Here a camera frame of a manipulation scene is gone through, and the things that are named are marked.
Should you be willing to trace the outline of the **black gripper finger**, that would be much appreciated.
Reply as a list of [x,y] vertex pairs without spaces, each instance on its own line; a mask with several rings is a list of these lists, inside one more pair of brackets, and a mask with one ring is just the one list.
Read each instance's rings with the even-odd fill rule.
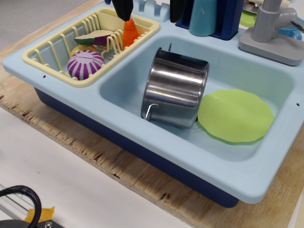
[[117,16],[129,20],[133,10],[133,0],[112,0]]
[[170,21],[172,23],[175,23],[182,18],[184,8],[184,0],[170,0]]

